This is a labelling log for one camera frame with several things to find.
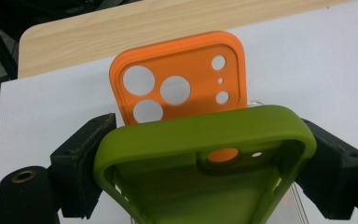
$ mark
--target white surface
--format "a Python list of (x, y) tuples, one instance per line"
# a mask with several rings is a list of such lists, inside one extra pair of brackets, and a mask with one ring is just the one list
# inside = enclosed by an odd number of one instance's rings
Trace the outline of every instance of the white surface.
[[(287, 106), (358, 148), (358, 1), (230, 32), (246, 49), (249, 100)], [(117, 111), (108, 82), (112, 60), (2, 85), (0, 180), (24, 166), (49, 166), (51, 152), (86, 121)], [(311, 224), (358, 223), (358, 212), (351, 221), (325, 220), (302, 200)], [(86, 223), (129, 220), (104, 195)]]

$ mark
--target orange phone case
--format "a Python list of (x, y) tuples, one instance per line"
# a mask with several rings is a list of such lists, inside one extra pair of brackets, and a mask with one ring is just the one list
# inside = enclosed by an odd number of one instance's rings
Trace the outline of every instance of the orange phone case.
[(124, 51), (109, 76), (125, 124), (247, 106), (243, 46), (226, 32)]

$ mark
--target wooden table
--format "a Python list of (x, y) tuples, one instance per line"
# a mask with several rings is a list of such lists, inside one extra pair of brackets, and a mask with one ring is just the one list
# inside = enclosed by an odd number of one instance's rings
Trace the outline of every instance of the wooden table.
[(19, 78), (103, 59), (164, 40), (350, 0), (144, 0), (32, 27), (21, 38)]

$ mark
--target phone case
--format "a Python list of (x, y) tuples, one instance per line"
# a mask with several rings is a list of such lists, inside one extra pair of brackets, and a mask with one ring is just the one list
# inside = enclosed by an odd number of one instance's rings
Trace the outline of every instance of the phone case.
[(243, 46), (226, 32), (127, 50), (113, 60), (109, 76), (126, 125), (247, 104)]
[(139, 224), (265, 223), (315, 148), (293, 111), (264, 105), (118, 128), (93, 175)]

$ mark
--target green phone case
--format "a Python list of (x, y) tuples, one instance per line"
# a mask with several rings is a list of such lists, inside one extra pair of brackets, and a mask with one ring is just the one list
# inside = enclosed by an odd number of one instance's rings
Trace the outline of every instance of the green phone case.
[(265, 223), (315, 148), (293, 111), (264, 105), (118, 128), (93, 174), (139, 224)]

